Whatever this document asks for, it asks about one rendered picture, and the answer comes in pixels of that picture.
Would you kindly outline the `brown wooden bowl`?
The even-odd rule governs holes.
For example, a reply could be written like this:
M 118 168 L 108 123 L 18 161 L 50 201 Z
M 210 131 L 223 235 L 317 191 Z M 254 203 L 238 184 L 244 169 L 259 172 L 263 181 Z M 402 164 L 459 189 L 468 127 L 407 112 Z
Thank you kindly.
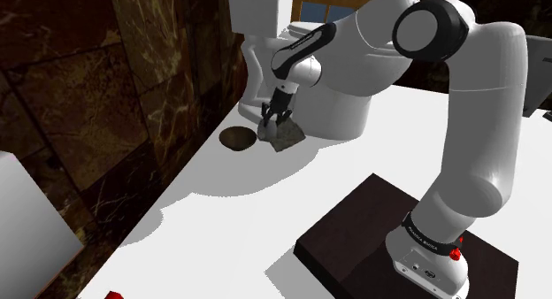
M 243 151 L 257 141 L 257 134 L 245 126 L 230 126 L 218 136 L 220 143 L 233 151 Z

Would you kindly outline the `small pale grey round object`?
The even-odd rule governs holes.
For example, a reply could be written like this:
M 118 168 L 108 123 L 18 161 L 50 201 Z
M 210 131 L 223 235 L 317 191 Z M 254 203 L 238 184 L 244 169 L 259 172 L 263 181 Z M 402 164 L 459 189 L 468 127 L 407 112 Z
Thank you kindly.
M 277 137 L 277 124 L 269 119 L 267 122 L 261 120 L 257 127 L 257 138 L 260 141 L 269 142 Z

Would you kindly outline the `white flat panel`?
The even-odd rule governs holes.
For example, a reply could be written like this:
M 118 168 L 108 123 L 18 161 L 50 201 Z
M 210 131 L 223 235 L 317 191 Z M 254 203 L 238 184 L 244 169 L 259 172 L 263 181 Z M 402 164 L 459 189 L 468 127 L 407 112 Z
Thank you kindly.
M 0 299 L 35 299 L 82 248 L 16 156 L 0 151 Z

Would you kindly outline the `white toilet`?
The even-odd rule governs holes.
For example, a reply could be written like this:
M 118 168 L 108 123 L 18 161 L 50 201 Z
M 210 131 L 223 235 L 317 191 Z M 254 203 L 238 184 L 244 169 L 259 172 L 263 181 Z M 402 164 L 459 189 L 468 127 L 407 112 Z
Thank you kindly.
M 293 0 L 229 0 L 248 70 L 239 113 L 259 124 L 274 89 L 294 93 L 289 108 L 305 134 L 347 141 L 361 136 L 372 96 L 410 66 L 392 45 L 397 18 L 418 0 L 370 0 L 333 22 L 291 21 Z

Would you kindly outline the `dark brown robot stand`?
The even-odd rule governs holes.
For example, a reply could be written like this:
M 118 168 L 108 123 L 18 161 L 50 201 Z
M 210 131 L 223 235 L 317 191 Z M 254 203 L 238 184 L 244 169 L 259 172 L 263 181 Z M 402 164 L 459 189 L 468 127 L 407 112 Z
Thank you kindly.
M 295 256 L 334 299 L 437 299 L 405 279 L 385 248 L 416 199 L 376 174 L 369 176 L 297 241 Z M 467 299 L 516 299 L 518 261 L 464 233 Z

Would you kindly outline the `grey flat stone-like slab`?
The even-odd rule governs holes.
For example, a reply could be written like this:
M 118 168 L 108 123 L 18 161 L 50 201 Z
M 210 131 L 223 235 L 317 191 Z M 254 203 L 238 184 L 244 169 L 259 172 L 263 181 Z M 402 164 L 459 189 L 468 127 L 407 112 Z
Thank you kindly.
M 287 119 L 277 126 L 277 137 L 270 143 L 276 152 L 288 149 L 306 138 L 303 130 L 292 120 Z

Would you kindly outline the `grey box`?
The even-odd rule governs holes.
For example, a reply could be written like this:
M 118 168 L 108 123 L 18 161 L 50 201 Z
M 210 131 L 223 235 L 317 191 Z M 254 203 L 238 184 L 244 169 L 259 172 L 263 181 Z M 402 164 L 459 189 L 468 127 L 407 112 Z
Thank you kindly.
M 526 37 L 528 71 L 523 116 L 529 118 L 552 93 L 552 39 Z

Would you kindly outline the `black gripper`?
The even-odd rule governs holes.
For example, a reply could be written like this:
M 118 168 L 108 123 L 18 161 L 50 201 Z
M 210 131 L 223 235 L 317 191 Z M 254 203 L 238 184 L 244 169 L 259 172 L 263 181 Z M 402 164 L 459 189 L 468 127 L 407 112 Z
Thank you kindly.
M 280 88 L 274 89 L 271 102 L 262 103 L 261 115 L 263 126 L 266 127 L 273 114 L 277 114 L 276 125 L 279 126 L 285 122 L 292 114 L 289 105 L 294 93 L 287 93 Z

